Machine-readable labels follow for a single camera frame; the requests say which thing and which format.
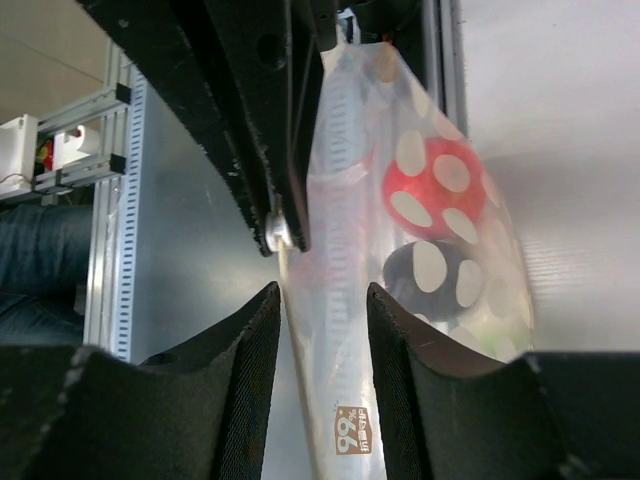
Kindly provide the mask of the clear zip top bag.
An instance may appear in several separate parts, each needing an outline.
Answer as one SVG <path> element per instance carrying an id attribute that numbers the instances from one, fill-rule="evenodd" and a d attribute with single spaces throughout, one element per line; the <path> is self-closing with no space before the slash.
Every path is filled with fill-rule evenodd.
<path id="1" fill-rule="evenodd" d="M 343 43 L 322 61 L 311 246 L 280 253 L 284 303 L 313 477 L 384 479 L 368 287 L 501 362 L 533 346 L 531 295 L 502 194 L 399 52 Z"/>

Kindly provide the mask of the white daikon radish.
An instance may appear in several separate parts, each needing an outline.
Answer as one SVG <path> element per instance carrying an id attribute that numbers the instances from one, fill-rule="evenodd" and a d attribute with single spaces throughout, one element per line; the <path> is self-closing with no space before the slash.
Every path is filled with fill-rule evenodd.
<path id="1" fill-rule="evenodd" d="M 458 317 L 449 336 L 487 357 L 507 363 L 531 349 L 531 311 L 519 303 L 499 304 L 496 311 L 488 301 L 479 302 Z"/>

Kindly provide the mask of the red tomato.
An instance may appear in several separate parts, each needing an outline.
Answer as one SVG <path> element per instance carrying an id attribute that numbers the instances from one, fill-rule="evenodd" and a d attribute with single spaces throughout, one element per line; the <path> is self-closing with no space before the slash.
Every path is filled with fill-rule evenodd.
<path id="1" fill-rule="evenodd" d="M 424 239 L 478 242 L 487 194 L 484 167 L 463 141 L 403 134 L 382 182 L 384 205 L 406 232 Z"/>

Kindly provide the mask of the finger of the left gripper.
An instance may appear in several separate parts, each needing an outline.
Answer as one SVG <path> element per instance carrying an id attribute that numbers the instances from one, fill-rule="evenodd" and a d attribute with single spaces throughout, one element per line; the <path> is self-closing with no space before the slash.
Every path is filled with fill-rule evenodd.
<path id="1" fill-rule="evenodd" d="M 290 59 L 287 176 L 284 214 L 293 244 L 311 246 L 307 174 L 322 88 L 321 53 L 336 45 L 334 1 L 290 3 Z"/>
<path id="2" fill-rule="evenodd" d="M 289 155 L 287 1 L 83 1 L 217 169 L 262 255 Z"/>

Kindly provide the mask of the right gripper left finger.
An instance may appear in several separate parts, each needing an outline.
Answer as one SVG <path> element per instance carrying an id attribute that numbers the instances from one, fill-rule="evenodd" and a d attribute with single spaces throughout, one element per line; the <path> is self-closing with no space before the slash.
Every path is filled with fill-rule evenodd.
<path id="1" fill-rule="evenodd" d="M 267 284 L 141 365 L 89 345 L 1 350 L 5 479 L 257 479 L 281 326 Z"/>

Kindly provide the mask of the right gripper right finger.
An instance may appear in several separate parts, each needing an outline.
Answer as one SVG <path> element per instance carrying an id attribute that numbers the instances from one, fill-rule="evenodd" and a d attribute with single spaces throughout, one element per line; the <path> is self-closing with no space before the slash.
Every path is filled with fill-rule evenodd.
<path id="1" fill-rule="evenodd" d="M 391 479 L 635 479 L 639 356 L 534 352 L 500 363 L 367 291 Z"/>

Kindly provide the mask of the black round food item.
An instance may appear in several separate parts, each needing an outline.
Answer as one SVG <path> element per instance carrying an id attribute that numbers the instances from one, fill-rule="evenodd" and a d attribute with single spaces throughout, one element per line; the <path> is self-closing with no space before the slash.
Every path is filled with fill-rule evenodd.
<path id="1" fill-rule="evenodd" d="M 477 303 L 485 273 L 451 242 L 418 240 L 387 257 L 383 280 L 387 292 L 408 312 L 431 322 L 450 322 Z"/>

